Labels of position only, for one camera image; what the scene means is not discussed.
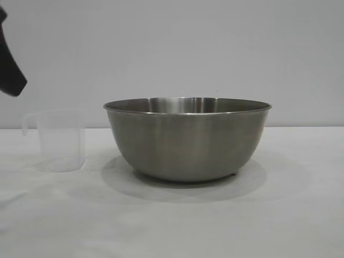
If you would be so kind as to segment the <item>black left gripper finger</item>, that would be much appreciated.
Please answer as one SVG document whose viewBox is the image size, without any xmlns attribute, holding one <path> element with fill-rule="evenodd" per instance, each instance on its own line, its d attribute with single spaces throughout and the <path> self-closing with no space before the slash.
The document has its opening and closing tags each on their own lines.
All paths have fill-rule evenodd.
<svg viewBox="0 0 344 258">
<path fill-rule="evenodd" d="M 7 16 L 1 7 L 1 91 L 18 97 L 26 87 L 27 79 L 15 62 L 5 40 L 2 25 Z"/>
</svg>

